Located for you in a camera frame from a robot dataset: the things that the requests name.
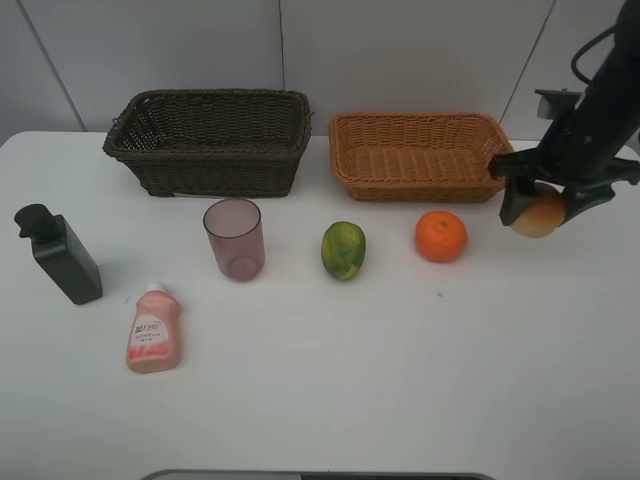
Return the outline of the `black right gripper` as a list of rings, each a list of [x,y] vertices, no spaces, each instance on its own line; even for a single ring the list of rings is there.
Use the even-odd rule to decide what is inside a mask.
[[[637,102],[584,99],[552,123],[537,147],[494,156],[489,173],[505,178],[501,222],[513,224],[534,204],[533,180],[566,186],[558,190],[562,218],[556,228],[610,202],[615,197],[610,184],[637,184],[639,163],[618,159],[616,154],[638,128]]]

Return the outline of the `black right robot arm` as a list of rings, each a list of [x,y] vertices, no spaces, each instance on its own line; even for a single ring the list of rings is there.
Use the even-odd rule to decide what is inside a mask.
[[[583,92],[542,90],[539,114],[552,123],[531,149],[492,158],[488,171],[505,181],[500,210],[511,226],[534,205],[536,182],[561,187],[566,220],[611,201],[616,182],[639,182],[639,164],[618,152],[639,129],[639,4],[623,4],[616,22],[579,49],[613,37],[611,51]]]

